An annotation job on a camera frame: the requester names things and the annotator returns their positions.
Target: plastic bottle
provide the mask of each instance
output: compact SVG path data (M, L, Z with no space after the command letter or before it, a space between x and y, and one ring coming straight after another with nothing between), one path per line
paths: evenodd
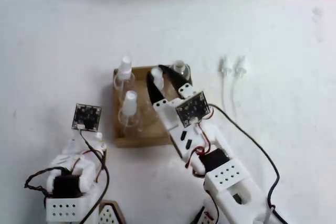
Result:
M135 83L135 76L132 73L132 61L129 57L124 56L122 58L113 83L118 92L119 101L122 103L126 92L132 90Z
M187 81L190 80L190 67L183 60L177 60L171 68L180 73Z
M127 91L124 103L119 110L118 120L123 126L126 137L138 136L142 131L140 127L140 112L138 109L138 94L133 91Z

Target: white 3d-printed part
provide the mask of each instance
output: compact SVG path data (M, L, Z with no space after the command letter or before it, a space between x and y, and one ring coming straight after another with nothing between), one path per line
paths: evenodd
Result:
M105 205L99 215L98 224L119 224L112 206Z
M47 199L47 222L80 221L88 210L86 197L74 199Z
M200 219L198 220L197 224L214 224L215 223L216 219L211 220L207 216L206 212L207 212L207 210L206 210L206 208L204 208L204 210L202 212L202 215L201 215Z
M240 161L232 159L211 172L206 173L205 183L210 191L218 194L220 191L229 188L248 176L248 171Z

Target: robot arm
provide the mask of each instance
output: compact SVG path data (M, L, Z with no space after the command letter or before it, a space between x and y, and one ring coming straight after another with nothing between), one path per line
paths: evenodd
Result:
M204 93L197 92L174 70L159 67L180 98L165 99L148 73L149 97L186 168L190 165L194 176L204 178L205 190L230 224L279 223L273 216L269 219L264 193L220 130L207 120L211 109Z

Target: white surface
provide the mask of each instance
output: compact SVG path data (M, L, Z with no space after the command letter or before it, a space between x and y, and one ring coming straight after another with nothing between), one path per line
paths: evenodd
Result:
M135 66L183 59L194 85L217 104L220 57L245 55L249 72L234 86L227 78L234 103L226 106L281 172L273 202L290 223L334 223L336 0L0 0L0 7L3 223L44 223L42 194L23 185L71 137L77 102L103 108L106 199L118 202L128 223L194 217L205 198L202 181L172 146L111 144L112 70L124 54ZM266 193L275 179L269 163L223 122Z

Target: wooden board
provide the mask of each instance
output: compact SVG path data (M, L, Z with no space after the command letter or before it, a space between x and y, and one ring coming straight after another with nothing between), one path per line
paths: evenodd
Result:
M121 104L118 99L118 93L113 87L113 141L117 147L148 147L171 144L169 134L157 117L148 96L146 75L152 68L138 67L132 69L135 75L134 90L138 93L138 107L142 123L142 132L137 136L127 138L123 134L122 125L118 121L118 112ZM113 78L117 74L117 71L117 69L114 70ZM176 98L177 94L166 76L164 76L164 85L165 90L167 90L166 98L168 100Z

